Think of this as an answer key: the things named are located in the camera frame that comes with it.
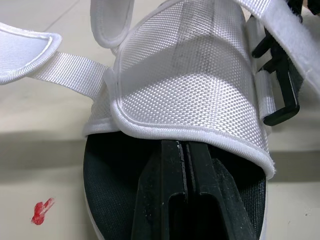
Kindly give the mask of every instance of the red paint mark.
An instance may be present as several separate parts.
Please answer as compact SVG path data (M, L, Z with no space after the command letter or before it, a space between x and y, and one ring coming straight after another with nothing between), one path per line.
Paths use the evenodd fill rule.
M49 198L45 204L41 201L34 206L34 215L32 217L31 223L35 225L41 225L45 220L45 214L53 206L55 200Z

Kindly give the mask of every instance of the white padded strap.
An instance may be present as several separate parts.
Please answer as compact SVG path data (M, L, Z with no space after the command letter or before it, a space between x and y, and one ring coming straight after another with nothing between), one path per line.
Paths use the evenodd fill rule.
M91 29L103 48L118 46L130 28L134 0L91 0Z
M291 58L302 78L320 92L320 46L285 0L234 0L249 10Z

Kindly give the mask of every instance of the white nylon webbing strap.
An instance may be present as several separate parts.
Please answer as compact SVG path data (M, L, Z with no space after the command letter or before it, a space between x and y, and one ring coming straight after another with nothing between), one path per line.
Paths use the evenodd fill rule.
M255 75L255 89L258 98L259 115L263 119L273 114L276 109L275 98L272 91L272 81L267 71L259 71Z
M83 56L56 52L29 77L59 84L94 100L102 87L106 69L102 64Z

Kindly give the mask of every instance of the velcro strap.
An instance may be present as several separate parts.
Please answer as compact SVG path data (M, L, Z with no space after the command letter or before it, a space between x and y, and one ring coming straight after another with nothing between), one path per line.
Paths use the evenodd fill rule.
M61 41L57 33L27 31L0 23L0 85L19 80L43 66Z

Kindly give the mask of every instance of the black plastic buckle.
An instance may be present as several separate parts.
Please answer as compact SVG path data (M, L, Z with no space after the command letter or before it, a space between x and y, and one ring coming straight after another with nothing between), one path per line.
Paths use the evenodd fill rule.
M284 107L266 116L263 119L265 125L275 126L295 116L299 110L297 89L289 71L290 60L286 52L277 42L273 42L271 47L272 59L262 66L270 74L276 72Z
M140 175L131 240L256 240L235 181L205 143L161 141Z
M302 9L302 3L302 0L288 1L288 5L291 8L292 12L300 17L301 22L302 17L300 13ZM301 76L296 70L294 71L294 74L292 73L291 69L295 67L293 66L290 58L282 49L282 47L275 41L272 35L265 29L265 38L253 50L252 56L254 58L260 58L269 49L271 51L272 59L265 65L263 65L259 71L265 70L270 74L276 72L276 77L281 88L284 107L266 116L263 119L265 125L275 126L283 123L286 120L289 120L299 112L299 86L297 86L298 80L296 78L301 78Z

